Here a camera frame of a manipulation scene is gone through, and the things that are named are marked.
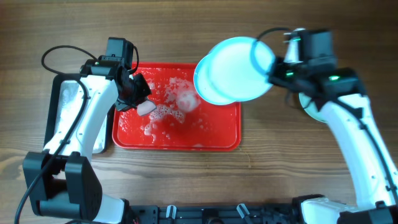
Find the pink sponge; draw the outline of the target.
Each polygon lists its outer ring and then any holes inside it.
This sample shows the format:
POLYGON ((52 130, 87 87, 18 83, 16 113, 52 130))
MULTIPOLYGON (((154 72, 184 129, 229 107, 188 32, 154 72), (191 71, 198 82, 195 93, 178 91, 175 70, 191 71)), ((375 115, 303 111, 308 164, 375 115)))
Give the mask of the pink sponge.
POLYGON ((146 100, 137 106, 136 111, 139 116, 145 116, 153 112, 156 108, 157 107, 153 101, 146 100))

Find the light blue plate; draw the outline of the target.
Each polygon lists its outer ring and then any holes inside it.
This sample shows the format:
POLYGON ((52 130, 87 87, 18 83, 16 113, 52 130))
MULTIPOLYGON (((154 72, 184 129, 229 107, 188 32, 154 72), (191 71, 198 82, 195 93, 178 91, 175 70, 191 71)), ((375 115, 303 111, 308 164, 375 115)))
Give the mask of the light blue plate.
POLYGON ((199 96, 206 102, 212 105, 230 105, 235 103, 235 100, 223 96, 216 91, 216 88, 210 83, 208 78, 208 67, 210 64, 211 54, 204 56, 197 64, 194 75, 193 84, 199 96))
POLYGON ((299 93, 298 98, 303 110, 313 119, 325 123, 325 120, 321 116, 320 112, 318 111, 315 103, 312 99, 304 93, 299 93))
POLYGON ((250 101, 272 87, 268 73, 275 61, 273 51, 252 37, 233 37, 210 51, 208 78, 223 96, 235 101, 250 101))

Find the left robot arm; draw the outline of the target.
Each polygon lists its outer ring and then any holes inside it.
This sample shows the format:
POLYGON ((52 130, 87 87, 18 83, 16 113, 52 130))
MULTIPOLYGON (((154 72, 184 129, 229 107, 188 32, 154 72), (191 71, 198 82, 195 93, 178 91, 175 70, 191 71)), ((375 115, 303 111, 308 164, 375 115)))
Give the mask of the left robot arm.
POLYGON ((109 110, 135 109, 145 116, 156 109, 144 76, 137 71, 137 47, 110 37, 106 53, 92 55, 78 73, 57 71, 58 78, 75 81, 81 106, 66 130, 46 139, 42 152, 28 152, 23 161, 27 190, 16 210, 19 223, 29 201, 35 215, 66 218, 81 223, 137 223, 126 199, 103 193, 91 166, 93 146, 109 110))

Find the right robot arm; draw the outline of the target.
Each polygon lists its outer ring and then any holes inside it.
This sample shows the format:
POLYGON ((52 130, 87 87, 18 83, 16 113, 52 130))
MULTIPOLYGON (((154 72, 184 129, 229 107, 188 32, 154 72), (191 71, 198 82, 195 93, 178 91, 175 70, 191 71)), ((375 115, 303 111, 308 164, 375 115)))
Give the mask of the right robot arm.
POLYGON ((269 81, 304 93, 333 133, 348 166, 356 206, 324 196, 295 200, 302 223, 397 223, 397 167, 374 121, 363 82, 351 68, 337 68, 328 30, 283 28, 289 43, 269 81))

